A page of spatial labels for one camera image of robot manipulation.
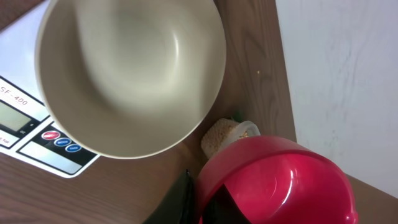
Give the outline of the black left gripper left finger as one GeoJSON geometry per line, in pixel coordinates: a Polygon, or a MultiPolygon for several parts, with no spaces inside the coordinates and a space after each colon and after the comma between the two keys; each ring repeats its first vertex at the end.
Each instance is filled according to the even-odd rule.
{"type": "Polygon", "coordinates": [[[191,224],[195,208],[194,180],[183,171],[143,224],[191,224]]]}

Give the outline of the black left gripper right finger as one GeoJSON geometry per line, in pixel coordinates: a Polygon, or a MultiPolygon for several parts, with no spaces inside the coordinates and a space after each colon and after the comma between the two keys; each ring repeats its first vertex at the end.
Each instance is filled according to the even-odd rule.
{"type": "Polygon", "coordinates": [[[251,224],[225,185],[212,196],[202,213],[202,224],[251,224]]]}

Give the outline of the beige bowl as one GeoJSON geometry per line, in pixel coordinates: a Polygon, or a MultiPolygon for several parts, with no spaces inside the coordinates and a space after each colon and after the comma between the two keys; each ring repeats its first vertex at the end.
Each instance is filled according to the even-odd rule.
{"type": "Polygon", "coordinates": [[[117,159],[159,154],[194,132],[225,66],[210,0],[50,1],[35,48],[52,118],[87,150],[117,159]]]}

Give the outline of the red measuring scoop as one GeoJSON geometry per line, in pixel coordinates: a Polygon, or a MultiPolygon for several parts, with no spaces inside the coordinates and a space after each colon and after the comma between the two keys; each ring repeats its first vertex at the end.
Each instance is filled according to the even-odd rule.
{"type": "Polygon", "coordinates": [[[331,160],[277,136],[239,139],[212,156],[195,185],[195,223],[226,189],[249,223],[359,222],[345,173],[331,160]]]}

